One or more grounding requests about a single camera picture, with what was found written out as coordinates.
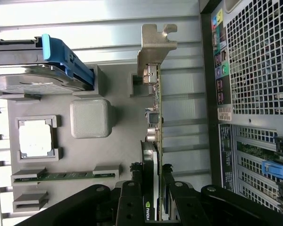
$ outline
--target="gray plastic support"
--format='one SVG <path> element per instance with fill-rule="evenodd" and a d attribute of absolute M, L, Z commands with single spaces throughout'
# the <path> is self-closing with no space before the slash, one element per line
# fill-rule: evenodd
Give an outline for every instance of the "gray plastic support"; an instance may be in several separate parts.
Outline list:
<path fill-rule="evenodd" d="M 12 186 L 22 186 L 23 184 L 14 183 L 16 179 L 23 179 L 23 178 L 38 178 L 42 173 L 46 171 L 45 167 L 31 167 L 22 169 L 13 175 L 11 175 L 11 183 Z M 38 185 L 38 182 L 31 182 L 25 183 L 26 186 L 29 185 Z"/>
<path fill-rule="evenodd" d="M 58 120 L 56 115 L 45 115 L 45 116 L 27 116 L 27 117 L 18 117 L 17 128 L 24 124 L 25 121 L 29 120 L 45 120 L 46 124 L 51 125 L 53 128 L 57 128 L 60 126 L 61 122 Z"/>
<path fill-rule="evenodd" d="M 136 73 L 129 73 L 129 77 L 127 80 L 128 97 L 151 97 L 153 96 L 152 86 L 146 86 L 143 84 L 136 85 L 133 82 L 134 77 L 137 77 Z"/>
<path fill-rule="evenodd" d="M 93 69 L 94 73 L 94 90 L 93 91 L 75 91 L 72 93 L 73 96 L 79 98 L 95 98 L 103 97 L 105 95 L 106 81 L 105 74 L 97 65 L 88 65 L 89 68 Z"/>
<path fill-rule="evenodd" d="M 30 95 L 30 94 L 25 94 L 25 93 L 10 94 L 10 93 L 4 93 L 0 91 L 0 99 L 14 100 L 14 101 L 39 101 L 41 97 Z"/>
<path fill-rule="evenodd" d="M 115 179 L 119 180 L 119 165 L 114 165 L 114 166 L 96 166 L 95 169 L 92 171 L 94 175 L 99 175 L 99 174 L 108 174 L 108 173 L 113 173 L 115 174 Z"/>
<path fill-rule="evenodd" d="M 22 193 L 13 201 L 14 212 L 39 211 L 48 202 L 47 195 L 47 191 Z"/>
<path fill-rule="evenodd" d="M 18 150 L 17 160 L 19 163 L 25 162 L 45 162 L 45 161 L 59 161 L 63 158 L 63 149 L 61 147 L 53 149 L 52 157 L 34 157 L 34 158 L 22 158 L 21 151 Z"/>

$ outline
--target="gray plastic heatsink block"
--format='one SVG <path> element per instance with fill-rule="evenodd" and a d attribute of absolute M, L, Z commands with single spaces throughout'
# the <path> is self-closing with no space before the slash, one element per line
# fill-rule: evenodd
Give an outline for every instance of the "gray plastic heatsink block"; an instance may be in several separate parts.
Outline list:
<path fill-rule="evenodd" d="M 71 134 L 76 139 L 108 137 L 115 112 L 106 99 L 74 100 L 70 104 Z"/>
<path fill-rule="evenodd" d="M 39 211 L 48 202 L 47 195 L 47 191 L 22 193 L 13 201 L 14 212 Z"/>

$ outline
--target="ventilation grille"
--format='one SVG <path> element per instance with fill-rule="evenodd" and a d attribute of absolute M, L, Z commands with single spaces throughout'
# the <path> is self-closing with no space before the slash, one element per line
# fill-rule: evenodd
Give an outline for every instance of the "ventilation grille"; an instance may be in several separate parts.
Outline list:
<path fill-rule="evenodd" d="M 278 188 L 272 187 L 271 185 L 265 183 L 264 181 L 253 177 L 252 175 L 246 172 L 240 172 L 240 179 L 253 186 L 255 189 L 261 191 L 262 193 L 268 195 L 274 200 L 277 200 L 278 197 Z"/>
<path fill-rule="evenodd" d="M 283 115 L 283 0 L 253 0 L 227 33 L 233 113 Z"/>
<path fill-rule="evenodd" d="M 277 208 L 275 205 L 271 204 L 270 202 L 266 201 L 264 198 L 262 198 L 261 196 L 253 193 L 251 190 L 247 189 L 244 186 L 240 186 L 240 192 L 242 194 L 244 194 L 246 197 L 248 197 L 249 199 L 251 199 L 254 202 L 257 202 L 261 205 L 264 205 L 272 210 L 275 211 L 280 211 L 279 208 Z"/>
<path fill-rule="evenodd" d="M 254 129 L 249 127 L 236 126 L 236 135 L 239 137 L 250 138 L 275 144 L 275 131 L 267 129 Z"/>
<path fill-rule="evenodd" d="M 280 182 L 280 179 L 279 178 L 276 178 L 275 176 L 272 176 L 270 174 L 263 174 L 262 173 L 262 169 L 261 169 L 261 165 L 262 165 L 262 162 L 257 162 L 255 160 L 251 160 L 251 159 L 247 159 L 245 157 L 240 157 L 238 158 L 239 161 L 239 164 L 255 173 L 258 173 L 262 176 L 265 176 L 266 178 L 270 179 L 270 180 L 273 180 L 275 182 Z"/>

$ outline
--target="blue plastic latch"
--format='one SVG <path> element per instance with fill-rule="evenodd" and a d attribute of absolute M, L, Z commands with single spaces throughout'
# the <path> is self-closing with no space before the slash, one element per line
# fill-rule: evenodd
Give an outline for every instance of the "blue plastic latch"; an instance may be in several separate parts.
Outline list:
<path fill-rule="evenodd" d="M 273 161 L 263 161 L 262 173 L 271 174 L 276 178 L 283 179 L 283 165 L 275 163 Z"/>
<path fill-rule="evenodd" d="M 94 85 L 93 72 L 74 54 L 74 52 L 60 39 L 42 35 L 43 59 L 60 63 L 65 67 L 65 74 L 73 78 L 74 74 L 81 80 Z"/>

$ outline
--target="metal expansion slot bracket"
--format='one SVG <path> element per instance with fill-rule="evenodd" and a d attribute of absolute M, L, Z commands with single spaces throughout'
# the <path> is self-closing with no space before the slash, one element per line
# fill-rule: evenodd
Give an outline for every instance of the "metal expansion slot bracket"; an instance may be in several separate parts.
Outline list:
<path fill-rule="evenodd" d="M 170 41 L 167 35 L 177 32 L 177 25 L 165 24 L 163 32 L 157 32 L 156 24 L 141 27 L 141 50 L 137 55 L 137 74 L 142 76 L 148 64 L 161 64 L 171 50 L 177 49 L 177 41 Z"/>

